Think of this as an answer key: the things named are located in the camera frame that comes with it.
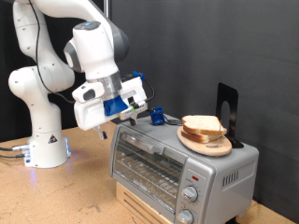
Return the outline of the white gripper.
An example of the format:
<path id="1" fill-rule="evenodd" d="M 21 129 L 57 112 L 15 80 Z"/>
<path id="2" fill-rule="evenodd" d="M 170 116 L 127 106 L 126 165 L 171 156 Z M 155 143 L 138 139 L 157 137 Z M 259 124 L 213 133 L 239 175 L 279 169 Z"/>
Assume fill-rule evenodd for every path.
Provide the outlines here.
<path id="1" fill-rule="evenodd" d="M 143 78 L 132 77 L 124 82 L 119 76 L 108 76 L 87 80 L 72 93 L 76 102 L 74 111 L 80 129 L 93 128 L 102 140 L 107 133 L 101 130 L 101 124 L 115 118 L 129 119 L 136 125 L 139 113 L 148 109 L 148 98 L 143 89 Z"/>

